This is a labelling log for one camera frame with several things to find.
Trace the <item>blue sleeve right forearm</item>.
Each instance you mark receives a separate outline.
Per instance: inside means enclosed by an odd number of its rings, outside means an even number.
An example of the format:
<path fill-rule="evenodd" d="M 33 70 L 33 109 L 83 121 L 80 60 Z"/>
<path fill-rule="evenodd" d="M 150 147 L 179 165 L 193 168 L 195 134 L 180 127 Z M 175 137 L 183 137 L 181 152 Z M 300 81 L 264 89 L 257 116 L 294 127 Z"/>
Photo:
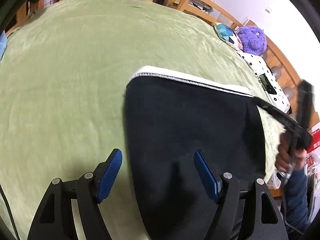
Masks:
<path fill-rule="evenodd" d="M 309 227 L 307 190 L 304 170 L 293 171 L 284 190 L 286 221 L 301 233 L 306 232 Z"/>

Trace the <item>right hand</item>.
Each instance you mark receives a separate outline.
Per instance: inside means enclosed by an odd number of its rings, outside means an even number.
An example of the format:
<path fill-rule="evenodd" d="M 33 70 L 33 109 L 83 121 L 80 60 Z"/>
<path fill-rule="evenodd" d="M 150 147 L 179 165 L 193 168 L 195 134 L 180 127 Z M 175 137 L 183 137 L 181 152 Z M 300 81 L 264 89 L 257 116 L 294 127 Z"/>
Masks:
<path fill-rule="evenodd" d="M 279 137 L 278 153 L 276 155 L 275 167 L 279 172 L 287 172 L 293 161 L 289 154 L 289 139 L 290 134 L 285 132 Z M 302 170 L 305 166 L 307 152 L 303 148 L 295 150 L 295 168 L 294 171 Z"/>

